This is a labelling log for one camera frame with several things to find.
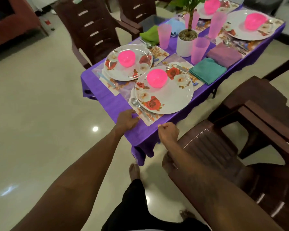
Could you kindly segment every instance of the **foot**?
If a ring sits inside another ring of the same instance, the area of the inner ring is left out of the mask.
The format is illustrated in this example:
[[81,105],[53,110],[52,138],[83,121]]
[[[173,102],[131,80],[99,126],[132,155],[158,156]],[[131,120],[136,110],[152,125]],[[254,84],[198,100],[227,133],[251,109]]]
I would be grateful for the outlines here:
[[131,181],[134,181],[135,179],[140,179],[140,168],[138,164],[136,163],[131,164],[129,166],[128,171]]
[[187,209],[185,210],[180,210],[180,215],[182,217],[182,219],[185,221],[187,218],[194,218],[196,219],[196,216],[191,213],[190,211],[188,211]]

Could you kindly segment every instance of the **black pants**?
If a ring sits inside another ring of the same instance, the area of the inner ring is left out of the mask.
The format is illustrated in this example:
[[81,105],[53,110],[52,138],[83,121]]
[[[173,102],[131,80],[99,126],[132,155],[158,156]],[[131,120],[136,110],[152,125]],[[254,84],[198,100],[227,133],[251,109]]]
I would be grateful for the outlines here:
[[157,229],[164,231],[210,231],[194,218],[181,223],[161,221],[149,213],[145,190],[140,179],[135,179],[125,191],[122,202],[112,212],[102,231]]

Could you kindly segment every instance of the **sofa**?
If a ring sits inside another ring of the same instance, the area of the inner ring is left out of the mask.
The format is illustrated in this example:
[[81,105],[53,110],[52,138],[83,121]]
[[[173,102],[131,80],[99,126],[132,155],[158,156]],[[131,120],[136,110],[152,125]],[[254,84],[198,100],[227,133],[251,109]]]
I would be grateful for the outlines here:
[[39,18],[26,0],[0,0],[0,45],[34,28],[42,29]]

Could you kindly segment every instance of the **teal napkin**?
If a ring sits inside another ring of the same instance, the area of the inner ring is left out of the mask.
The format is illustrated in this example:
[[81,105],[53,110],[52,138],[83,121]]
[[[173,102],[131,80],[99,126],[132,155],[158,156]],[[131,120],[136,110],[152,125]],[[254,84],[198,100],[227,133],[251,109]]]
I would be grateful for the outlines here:
[[158,38],[158,27],[156,25],[151,27],[146,32],[140,33],[139,35],[144,41],[150,43],[153,46],[157,45],[160,42]]
[[189,69],[189,73],[193,74],[207,85],[218,79],[227,68],[216,64],[212,58],[205,58],[197,65]]
[[172,37],[177,36],[180,33],[180,31],[183,31],[185,29],[185,24],[174,18],[170,19],[166,24],[171,25]]

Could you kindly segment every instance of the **person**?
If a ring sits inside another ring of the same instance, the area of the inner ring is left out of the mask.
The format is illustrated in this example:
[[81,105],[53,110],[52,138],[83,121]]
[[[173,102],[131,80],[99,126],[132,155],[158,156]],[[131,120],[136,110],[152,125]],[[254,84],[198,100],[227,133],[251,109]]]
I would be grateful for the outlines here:
[[[139,121],[139,117],[132,117],[133,113],[134,110],[121,112],[110,133],[68,167],[11,231],[80,231],[92,211],[120,139]],[[173,123],[158,126],[169,160],[187,175],[186,183],[194,188],[195,196],[201,201],[196,209],[204,214],[213,231],[282,230],[247,194],[186,153],[177,143],[178,134]],[[181,223],[161,221],[150,215],[139,166],[132,164],[129,172],[132,182],[102,227],[103,231],[208,230],[186,211],[182,213],[185,220]]]

